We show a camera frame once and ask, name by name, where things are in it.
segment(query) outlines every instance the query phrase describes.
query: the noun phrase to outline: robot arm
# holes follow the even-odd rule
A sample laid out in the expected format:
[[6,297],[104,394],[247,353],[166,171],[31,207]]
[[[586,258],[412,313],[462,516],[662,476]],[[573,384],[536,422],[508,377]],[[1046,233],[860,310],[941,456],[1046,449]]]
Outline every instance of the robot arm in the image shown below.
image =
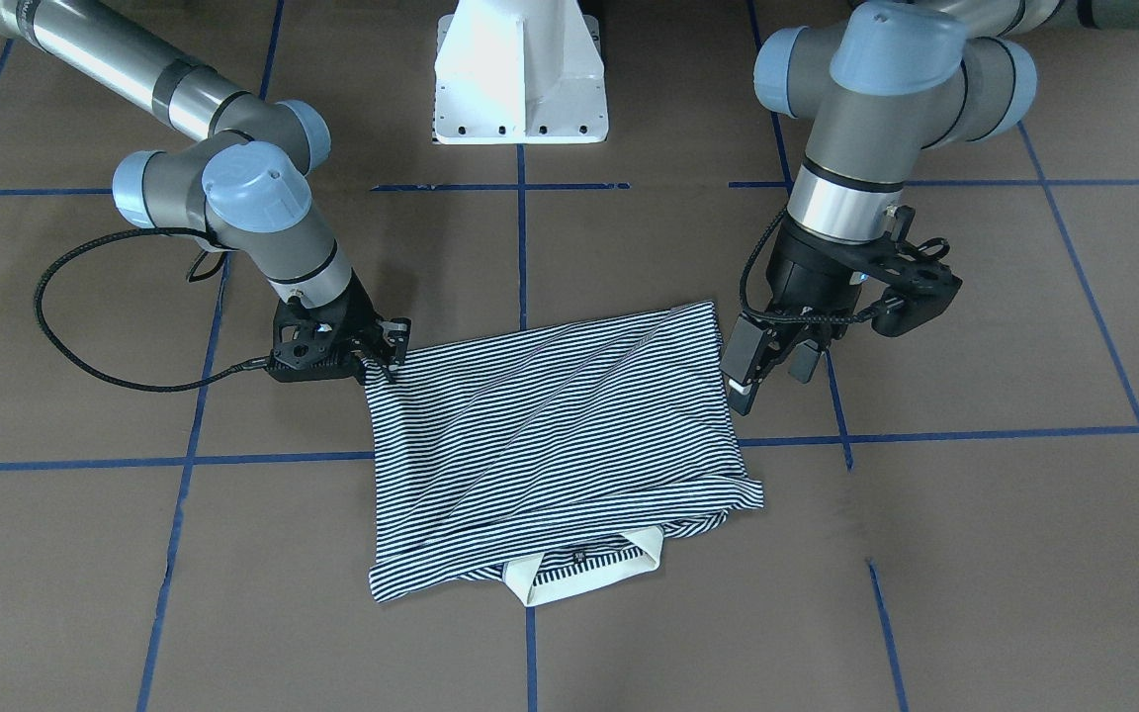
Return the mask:
[[[722,363],[732,409],[747,414],[782,361],[809,382],[851,325],[871,320],[894,337],[947,310],[961,280],[941,262],[945,240],[908,243],[915,213],[903,185],[923,149],[989,139],[1021,121],[1035,66],[1021,46],[989,35],[1036,26],[1139,27],[1139,1],[874,0],[841,26],[769,38],[755,93],[764,107],[814,123],[790,199],[741,278],[741,314]],[[772,231],[772,297],[756,311],[746,276]],[[868,278],[885,292],[855,311]]]
[[280,302],[268,370],[281,382],[390,378],[410,321],[383,320],[304,175],[328,158],[322,117],[267,104],[96,0],[0,0],[0,34],[81,69],[198,144],[140,150],[113,177],[118,211],[141,229],[192,229],[210,252],[247,252]]

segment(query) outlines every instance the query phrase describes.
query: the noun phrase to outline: light blue joint cap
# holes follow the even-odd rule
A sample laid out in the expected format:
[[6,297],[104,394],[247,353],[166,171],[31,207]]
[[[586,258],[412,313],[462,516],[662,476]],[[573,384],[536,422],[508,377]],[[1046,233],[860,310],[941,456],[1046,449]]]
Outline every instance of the light blue joint cap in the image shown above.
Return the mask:
[[290,229],[311,211],[311,186],[284,149],[264,140],[219,150],[199,185],[208,206],[235,229]]
[[113,203],[116,211],[140,229],[154,229],[153,218],[148,216],[148,203],[144,198],[144,174],[148,162],[159,150],[136,150],[113,171]]
[[759,58],[754,59],[754,96],[759,96],[760,104],[769,112],[796,117],[790,112],[790,57],[794,56],[794,43],[804,28],[778,28],[764,41]]
[[1017,122],[1023,121],[1023,116],[1026,116],[1026,109],[1031,108],[1031,101],[1035,100],[1035,90],[1039,87],[1035,60],[1031,59],[1031,54],[1026,52],[1026,49],[1022,44],[1017,44],[1016,41],[995,41],[1005,46],[1005,49],[1008,50],[1008,57],[1014,60],[1014,96],[1008,100],[1008,109],[1005,112],[1005,117],[1000,118],[999,124],[995,124],[991,133],[982,137],[982,139],[973,140],[972,144],[977,144],[980,140],[988,140],[998,133],[1003,133],[1008,128],[1013,128]]
[[302,128],[306,131],[306,145],[311,146],[311,171],[321,166],[331,153],[331,132],[325,117],[320,116],[310,104],[297,99],[276,101],[276,104],[293,109],[297,121],[302,122]]
[[828,65],[855,93],[903,96],[943,84],[961,66],[966,26],[944,13],[872,0],[851,14]]

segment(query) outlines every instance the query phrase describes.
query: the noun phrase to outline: black cable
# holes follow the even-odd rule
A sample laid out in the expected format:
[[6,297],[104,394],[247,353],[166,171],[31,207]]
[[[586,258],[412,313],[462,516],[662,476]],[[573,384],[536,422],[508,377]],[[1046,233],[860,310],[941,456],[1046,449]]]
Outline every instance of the black cable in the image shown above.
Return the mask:
[[199,255],[196,255],[195,260],[192,260],[191,267],[187,267],[187,283],[195,284],[198,281],[207,280],[208,278],[212,278],[212,276],[222,271],[222,267],[227,265],[227,256],[229,255],[229,253],[219,252],[218,261],[213,263],[212,269],[210,269],[207,272],[203,275],[197,275],[196,270],[199,270],[199,265],[202,265],[202,263],[205,261],[205,257],[208,257],[208,255],[210,252],[207,249],[202,249],[199,252]]
[[785,220],[785,207],[781,207],[781,212],[772,218],[771,224],[768,224],[768,229],[763,230],[763,237],[754,246],[754,252],[749,253],[749,260],[746,260],[746,269],[740,272],[740,310],[743,314],[762,321],[765,325],[862,325],[865,321],[876,319],[880,314],[885,314],[886,311],[890,311],[888,303],[880,298],[850,317],[835,317],[831,314],[772,314],[772,312],[759,311],[751,306],[749,296],[746,296],[746,287],[749,285],[749,273],[754,271],[754,262],[759,261],[759,255],[763,252],[764,244],[768,244],[768,239],[772,238],[777,226],[781,224],[782,220]]
[[50,325],[47,325],[46,316],[41,312],[41,298],[47,292],[47,284],[49,284],[50,278],[56,276],[56,272],[59,271],[60,267],[67,265],[68,262],[72,262],[81,255],[85,255],[87,252],[90,252],[96,247],[103,247],[105,244],[121,243],[123,239],[145,237],[149,235],[190,235],[192,237],[208,238],[207,234],[196,229],[128,229],[125,231],[117,231],[113,235],[105,235],[104,237],[95,238],[90,240],[90,243],[82,244],[81,246],[66,252],[58,260],[51,262],[50,267],[47,267],[47,271],[41,272],[41,279],[38,280],[38,287],[33,292],[33,316],[38,320],[38,328],[40,328],[43,336],[50,341],[51,346],[55,346],[60,353],[64,353],[64,359],[73,361],[73,365],[77,366],[79,369],[87,371],[87,374],[92,375],[92,377],[96,377],[101,382],[118,385],[121,387],[130,387],[132,391],[146,391],[149,393],[178,393],[181,391],[192,391],[192,388],[212,384],[216,382],[216,379],[229,377],[231,374],[265,369],[268,360],[267,357],[263,355],[261,359],[249,359],[248,361],[231,365],[230,368],[219,371],[212,375],[212,377],[199,379],[198,382],[178,385],[153,385],[128,382],[128,379],[110,377],[108,374],[96,369],[95,366],[87,363],[87,361],[82,361],[77,358],[76,353],[73,353],[67,346],[64,345],[64,342],[59,341],[59,337],[56,336],[54,330],[50,330]]

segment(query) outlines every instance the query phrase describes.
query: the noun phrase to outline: floor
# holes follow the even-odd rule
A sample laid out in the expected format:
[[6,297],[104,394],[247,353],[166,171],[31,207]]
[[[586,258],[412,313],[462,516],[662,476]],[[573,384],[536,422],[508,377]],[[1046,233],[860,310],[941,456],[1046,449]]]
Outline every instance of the floor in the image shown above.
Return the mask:
[[[320,109],[317,199],[416,346],[704,297],[727,328],[809,131],[756,104],[755,47],[845,3],[607,5],[611,139],[528,149],[431,145],[449,1],[116,6]],[[1139,34],[1023,43],[1025,123],[906,191],[952,239],[947,314],[764,384],[737,420],[763,513],[526,611],[467,582],[371,601],[357,385],[133,393],[51,350],[38,275],[124,229],[122,157],[187,140],[0,38],[0,709],[1139,709]],[[265,353],[271,289],[236,259],[218,302],[191,255],[73,263],[55,328],[158,383]]]

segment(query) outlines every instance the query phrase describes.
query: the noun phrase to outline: navy and white striped fabric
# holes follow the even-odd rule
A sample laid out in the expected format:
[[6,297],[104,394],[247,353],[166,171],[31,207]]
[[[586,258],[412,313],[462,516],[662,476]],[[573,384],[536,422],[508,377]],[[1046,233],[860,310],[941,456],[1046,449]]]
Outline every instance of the navy and white striped fabric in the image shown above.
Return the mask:
[[530,558],[535,588],[647,555],[656,567],[633,533],[659,532],[659,549],[763,506],[719,349],[704,302],[417,350],[396,383],[371,378],[371,595],[509,582]]

